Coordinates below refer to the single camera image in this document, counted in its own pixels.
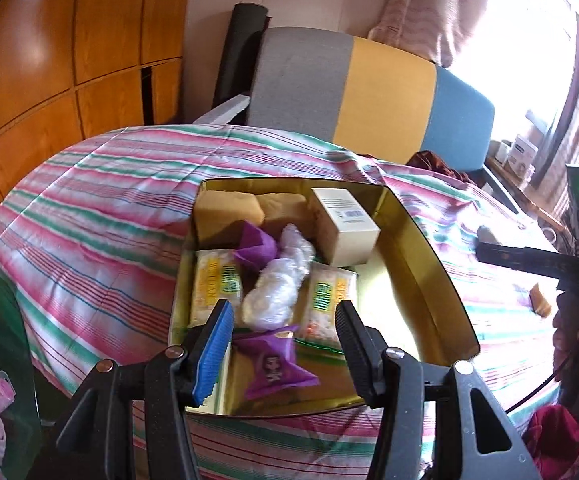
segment green label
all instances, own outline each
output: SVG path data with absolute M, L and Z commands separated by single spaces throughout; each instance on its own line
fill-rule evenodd
M 238 294 L 238 292 L 240 292 L 240 287 L 238 286 L 238 273 L 236 272 L 235 266 L 227 265 L 223 267 L 220 288 L 224 294 Z
M 318 310 L 329 310 L 332 301 L 332 285 L 328 283 L 316 283 L 314 287 L 313 307 Z

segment black cable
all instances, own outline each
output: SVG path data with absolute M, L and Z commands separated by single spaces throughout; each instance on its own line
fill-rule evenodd
M 549 384 L 549 381 L 554 379 L 554 377 L 556 377 L 565 368 L 565 366 L 570 361 L 570 359 L 574 356 L 574 354 L 578 350 L 578 348 L 579 348 L 579 337 L 578 337 L 578 344 L 576 345 L 576 348 L 573 348 L 569 351 L 569 353 L 567 354 L 567 357 L 563 360 L 563 362 L 560 364 L 560 366 L 556 370 L 554 370 L 553 373 L 548 378 L 546 378 L 542 383 L 540 383 L 530 393 L 528 393 L 525 397 L 523 397 L 521 400 L 519 400 L 519 402 L 514 404 L 511 408 L 507 408 L 507 410 L 505 410 L 505 413 L 507 413 L 509 415 L 517 407 L 525 404 L 528 400 L 530 400 L 533 396 L 535 396 L 540 390 L 542 390 L 545 386 L 547 386 Z

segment purple wrapper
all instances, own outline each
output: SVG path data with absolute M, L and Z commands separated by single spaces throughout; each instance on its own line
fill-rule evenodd
M 277 253 L 276 240 L 246 220 L 234 258 L 246 268 L 260 272 L 276 258 Z
M 245 399 L 258 399 L 284 388 L 320 384 L 317 376 L 296 364 L 292 334 L 297 327 L 285 326 L 262 334 L 234 334 L 233 345 L 252 360 L 254 367 L 254 379 Z

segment yellow fabric panel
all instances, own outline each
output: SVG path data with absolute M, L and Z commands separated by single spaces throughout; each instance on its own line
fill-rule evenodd
M 333 142 L 356 153 L 407 162 L 423 142 L 435 85 L 431 62 L 354 38 Z

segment bed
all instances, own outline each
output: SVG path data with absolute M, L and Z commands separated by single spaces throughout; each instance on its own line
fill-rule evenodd
M 0 276 L 15 291 L 35 367 L 72 394 L 101 358 L 146 360 L 166 346 L 175 277 L 199 183 L 236 176 L 309 176 L 389 186 L 441 258 L 477 333 L 474 365 L 503 408 L 552 371 L 551 319 L 531 310 L 540 282 L 480 264 L 476 230 L 551 249 L 538 225 L 482 190 L 425 170 L 356 155 L 314 137 L 251 126 L 124 128 L 41 164 L 0 204 Z M 554 402 L 557 385 L 512 412 L 519 429 Z M 423 458 L 431 460 L 433 410 Z M 134 406 L 136 442 L 144 412 Z M 207 478 L 365 478 L 380 410 L 350 408 L 270 420 L 191 416 Z

